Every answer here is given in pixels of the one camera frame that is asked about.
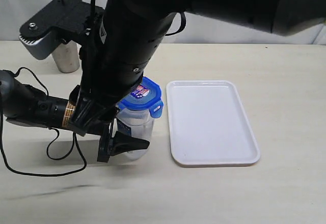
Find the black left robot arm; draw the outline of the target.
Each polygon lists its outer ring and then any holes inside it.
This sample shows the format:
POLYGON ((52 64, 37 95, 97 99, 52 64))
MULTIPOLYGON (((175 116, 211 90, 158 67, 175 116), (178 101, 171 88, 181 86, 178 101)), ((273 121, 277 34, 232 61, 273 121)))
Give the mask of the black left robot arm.
MULTIPOLYGON (((22 84, 9 70, 1 70, 1 96, 3 114, 7 122, 23 127, 40 127, 71 130, 68 121, 74 113, 69 100, 48 96, 45 92, 22 84)), ((98 162, 108 162, 111 156, 129 151, 148 149, 148 140, 113 133, 113 124, 118 108, 107 116, 91 123, 86 133, 100 136, 98 162)))

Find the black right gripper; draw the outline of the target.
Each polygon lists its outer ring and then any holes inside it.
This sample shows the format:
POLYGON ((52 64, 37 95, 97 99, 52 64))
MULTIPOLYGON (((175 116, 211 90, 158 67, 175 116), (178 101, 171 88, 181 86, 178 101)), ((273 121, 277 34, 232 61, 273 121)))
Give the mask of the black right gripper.
POLYGON ((113 110, 140 83, 143 64, 124 60, 121 54, 109 58, 92 40, 87 41, 82 51, 83 73, 69 126, 84 136, 93 122, 113 110))

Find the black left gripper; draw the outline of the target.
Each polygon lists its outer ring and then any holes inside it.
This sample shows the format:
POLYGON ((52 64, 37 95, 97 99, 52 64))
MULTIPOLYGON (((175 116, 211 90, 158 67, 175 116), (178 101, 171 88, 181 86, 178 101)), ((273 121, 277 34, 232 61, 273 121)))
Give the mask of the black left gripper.
POLYGON ((113 136, 114 121, 106 123, 99 140, 97 162, 108 162, 110 157, 136 150, 146 150, 149 141, 132 137, 121 132, 113 136))

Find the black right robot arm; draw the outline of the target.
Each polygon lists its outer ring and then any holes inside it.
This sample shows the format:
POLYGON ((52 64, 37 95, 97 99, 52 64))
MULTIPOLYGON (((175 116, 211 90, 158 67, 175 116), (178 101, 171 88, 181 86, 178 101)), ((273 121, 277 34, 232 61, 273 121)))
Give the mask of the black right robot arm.
POLYGON ((84 135, 111 120, 116 104, 142 80, 144 69, 177 14, 190 14, 279 36, 325 21, 325 0, 107 0, 90 15, 82 77, 69 120, 84 135))

